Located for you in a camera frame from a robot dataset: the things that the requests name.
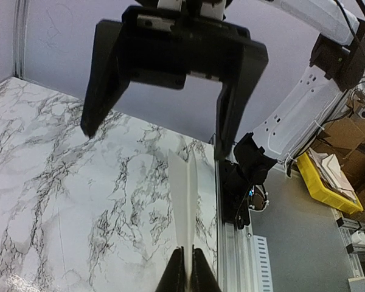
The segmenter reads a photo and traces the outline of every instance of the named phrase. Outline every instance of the marble tabletop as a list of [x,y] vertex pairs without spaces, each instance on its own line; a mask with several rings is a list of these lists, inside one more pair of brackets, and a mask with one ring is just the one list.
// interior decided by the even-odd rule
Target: marble tabletop
[[195,247],[217,269],[213,148],[113,111],[93,139],[82,102],[0,84],[0,292],[154,291],[176,248],[167,153],[197,159]]

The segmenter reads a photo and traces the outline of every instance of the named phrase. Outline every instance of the marble table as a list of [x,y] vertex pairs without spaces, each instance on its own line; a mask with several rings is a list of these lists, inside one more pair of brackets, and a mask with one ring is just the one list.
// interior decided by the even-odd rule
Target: marble table
[[195,246],[217,270],[213,148],[112,112],[94,139],[82,102],[0,84],[0,292],[154,291],[176,247],[167,153],[197,159]]

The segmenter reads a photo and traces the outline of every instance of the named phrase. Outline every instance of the gray floor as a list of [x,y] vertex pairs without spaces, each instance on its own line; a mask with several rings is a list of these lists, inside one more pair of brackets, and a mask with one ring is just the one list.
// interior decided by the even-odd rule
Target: gray floor
[[301,178],[278,170],[265,187],[270,204],[252,222],[268,240],[274,291],[350,291],[353,274],[330,208],[309,196]]

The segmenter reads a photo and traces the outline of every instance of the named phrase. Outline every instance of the yellow plastic tray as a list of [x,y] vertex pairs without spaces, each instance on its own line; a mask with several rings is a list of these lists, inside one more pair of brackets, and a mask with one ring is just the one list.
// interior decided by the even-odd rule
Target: yellow plastic tray
[[358,198],[355,204],[326,188],[307,153],[297,159],[297,166],[312,198],[348,214],[364,210]]

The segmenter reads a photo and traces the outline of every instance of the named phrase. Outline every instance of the white wall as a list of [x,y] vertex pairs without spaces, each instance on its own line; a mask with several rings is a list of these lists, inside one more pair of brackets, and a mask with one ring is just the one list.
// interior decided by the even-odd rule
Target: white wall
[[[354,0],[343,1],[361,16]],[[44,86],[83,98],[88,83],[94,27],[102,18],[120,19],[134,0],[31,1],[27,22],[25,75]],[[288,95],[308,65],[318,32],[255,0],[234,0],[227,20],[245,26],[265,43],[269,65],[243,116],[239,136],[251,131]],[[208,141],[215,131],[220,85],[188,78],[183,91],[131,84],[119,111]]]
[[0,82],[13,75],[15,1],[0,0]]

